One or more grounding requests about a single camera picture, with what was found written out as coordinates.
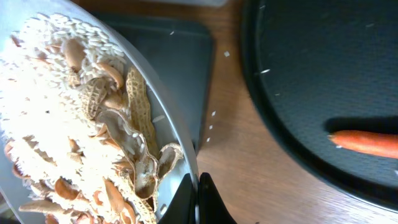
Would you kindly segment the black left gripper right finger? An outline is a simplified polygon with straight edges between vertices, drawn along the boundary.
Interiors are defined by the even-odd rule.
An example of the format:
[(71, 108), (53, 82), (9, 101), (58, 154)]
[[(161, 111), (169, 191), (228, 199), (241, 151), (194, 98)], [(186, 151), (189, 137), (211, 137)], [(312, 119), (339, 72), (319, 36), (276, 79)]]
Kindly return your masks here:
[(207, 172), (200, 176), (198, 205), (200, 224), (236, 224)]

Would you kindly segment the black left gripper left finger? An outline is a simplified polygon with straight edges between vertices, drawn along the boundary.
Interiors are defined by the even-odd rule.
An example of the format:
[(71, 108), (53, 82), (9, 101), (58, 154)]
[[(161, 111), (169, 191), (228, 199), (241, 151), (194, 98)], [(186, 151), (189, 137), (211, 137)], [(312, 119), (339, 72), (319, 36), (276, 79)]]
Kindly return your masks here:
[(158, 224), (196, 224), (197, 193), (189, 174), (185, 174), (166, 213)]

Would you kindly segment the grey round plate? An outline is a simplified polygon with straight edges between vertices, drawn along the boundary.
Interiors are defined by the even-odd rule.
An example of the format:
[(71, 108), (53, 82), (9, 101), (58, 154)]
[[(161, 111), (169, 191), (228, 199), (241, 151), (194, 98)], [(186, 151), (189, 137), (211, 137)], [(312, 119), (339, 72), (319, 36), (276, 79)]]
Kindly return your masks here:
[[(35, 17), (40, 13), (63, 14), (102, 28), (108, 34), (109, 39), (124, 50), (126, 57), (145, 78), (157, 145), (163, 146), (174, 142), (181, 146), (183, 152), (183, 158), (159, 185), (158, 208), (155, 213), (158, 223), (166, 213), (185, 174), (190, 175), (196, 190), (198, 171), (190, 136), (178, 117), (164, 84), (148, 61), (128, 40), (71, 1), (2, 1), (1, 54), (6, 50), (11, 34), (20, 30), (28, 18)], [(45, 223), (42, 215), (21, 213), (17, 210), (20, 203), (27, 201), (29, 193), (21, 179), (12, 173), (12, 164), (4, 154), (3, 134), (4, 131), (1, 128), (1, 193), (19, 222)]]

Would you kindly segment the rice and peanut shell waste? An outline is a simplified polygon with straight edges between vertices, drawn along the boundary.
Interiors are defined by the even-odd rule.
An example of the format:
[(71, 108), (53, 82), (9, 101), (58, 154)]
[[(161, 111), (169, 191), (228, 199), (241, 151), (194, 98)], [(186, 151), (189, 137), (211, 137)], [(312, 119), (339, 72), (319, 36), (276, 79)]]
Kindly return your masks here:
[(18, 212), (45, 223), (157, 223), (159, 185), (183, 158), (158, 146), (147, 83), (100, 27), (37, 14), (1, 54), (1, 128)]

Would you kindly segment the orange carrot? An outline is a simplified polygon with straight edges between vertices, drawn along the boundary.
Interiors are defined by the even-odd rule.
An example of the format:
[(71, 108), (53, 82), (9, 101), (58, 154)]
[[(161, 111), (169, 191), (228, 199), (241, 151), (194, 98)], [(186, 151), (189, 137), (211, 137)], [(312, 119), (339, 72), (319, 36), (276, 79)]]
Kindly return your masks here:
[(330, 134), (329, 140), (351, 151), (397, 159), (396, 134), (344, 130)]

